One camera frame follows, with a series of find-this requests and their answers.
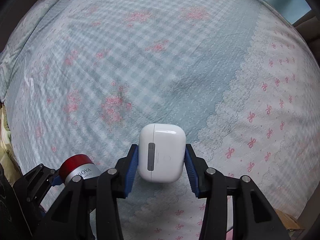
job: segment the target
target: bed sheet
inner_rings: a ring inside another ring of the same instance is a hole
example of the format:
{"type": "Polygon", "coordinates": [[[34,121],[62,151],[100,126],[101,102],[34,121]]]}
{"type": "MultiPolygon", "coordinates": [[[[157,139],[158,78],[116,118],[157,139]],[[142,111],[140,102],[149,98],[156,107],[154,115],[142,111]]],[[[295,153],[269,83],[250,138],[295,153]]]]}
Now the bed sheet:
{"type": "MultiPolygon", "coordinates": [[[[261,0],[55,0],[39,17],[0,57],[0,98],[23,173],[80,153],[103,171],[143,126],[172,123],[209,165],[249,175],[275,208],[299,216],[320,180],[320,71],[273,8],[261,0]]],[[[45,208],[61,189],[50,190],[45,208]]],[[[185,170],[171,184],[137,175],[119,201],[124,238],[195,239],[204,207],[185,170]]]]}

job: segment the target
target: white earbuds case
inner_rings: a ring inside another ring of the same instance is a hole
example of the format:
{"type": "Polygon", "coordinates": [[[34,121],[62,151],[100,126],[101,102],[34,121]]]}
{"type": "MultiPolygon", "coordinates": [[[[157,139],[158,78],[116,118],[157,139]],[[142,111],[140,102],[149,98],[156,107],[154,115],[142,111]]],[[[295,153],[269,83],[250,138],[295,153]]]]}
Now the white earbuds case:
{"type": "Polygon", "coordinates": [[[150,182],[170,183],[182,174],[185,132],[173,124],[152,123],[139,136],[138,171],[150,182]]]}

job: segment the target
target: bed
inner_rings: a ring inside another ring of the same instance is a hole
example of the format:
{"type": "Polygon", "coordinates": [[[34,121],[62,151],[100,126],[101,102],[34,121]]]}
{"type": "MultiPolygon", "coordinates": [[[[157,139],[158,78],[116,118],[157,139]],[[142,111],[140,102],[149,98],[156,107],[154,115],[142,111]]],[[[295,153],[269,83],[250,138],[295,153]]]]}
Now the bed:
{"type": "MultiPolygon", "coordinates": [[[[248,174],[295,217],[319,183],[319,66],[262,0],[38,0],[0,66],[23,174],[80,153],[104,171],[157,122],[182,127],[198,156],[225,175],[248,174]]],[[[124,238],[194,239],[204,207],[185,170],[171,184],[137,174],[119,201],[124,238]]]]}

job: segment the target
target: red and silver jar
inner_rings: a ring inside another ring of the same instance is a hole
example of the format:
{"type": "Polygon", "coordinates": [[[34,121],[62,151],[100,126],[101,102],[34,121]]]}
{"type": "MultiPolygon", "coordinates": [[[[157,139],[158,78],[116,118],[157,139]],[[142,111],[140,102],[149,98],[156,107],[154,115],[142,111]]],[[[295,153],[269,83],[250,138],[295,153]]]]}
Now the red and silver jar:
{"type": "Polygon", "coordinates": [[[59,176],[65,185],[76,175],[89,179],[100,176],[101,171],[87,155],[78,154],[68,158],[59,169],[59,176]]]}

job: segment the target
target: yellow fabric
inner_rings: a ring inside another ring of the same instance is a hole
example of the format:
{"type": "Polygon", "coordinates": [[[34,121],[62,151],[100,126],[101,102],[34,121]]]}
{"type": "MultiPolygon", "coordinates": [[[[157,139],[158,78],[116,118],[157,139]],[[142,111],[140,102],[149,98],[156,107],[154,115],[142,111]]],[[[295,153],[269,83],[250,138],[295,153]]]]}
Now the yellow fabric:
{"type": "Polygon", "coordinates": [[[13,185],[22,176],[22,173],[14,158],[7,113],[3,104],[0,107],[0,163],[4,169],[4,175],[9,183],[13,185]]]}

